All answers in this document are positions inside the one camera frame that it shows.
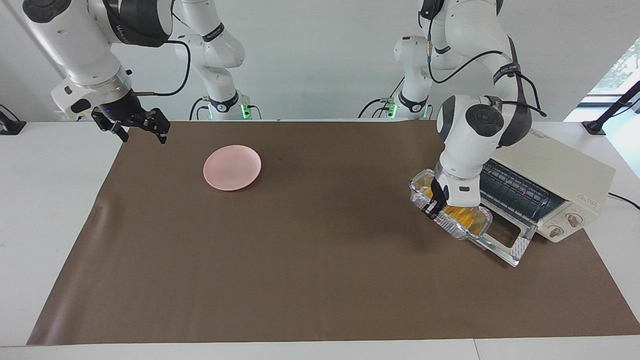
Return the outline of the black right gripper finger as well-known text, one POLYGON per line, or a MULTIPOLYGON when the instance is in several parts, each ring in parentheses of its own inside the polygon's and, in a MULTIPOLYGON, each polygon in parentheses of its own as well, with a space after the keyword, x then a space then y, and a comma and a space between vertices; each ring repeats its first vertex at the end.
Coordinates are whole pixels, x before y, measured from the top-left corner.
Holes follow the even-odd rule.
POLYGON ((159 108, 144 112, 144 130, 153 133, 161 144, 166 144, 171 123, 159 108))
POLYGON ((119 121, 110 121, 110 119, 103 119, 102 130, 103 132, 110 132, 116 135, 117 137, 119 137, 119 139, 121 139, 123 143, 126 143, 130 138, 127 130, 122 127, 122 124, 119 121))

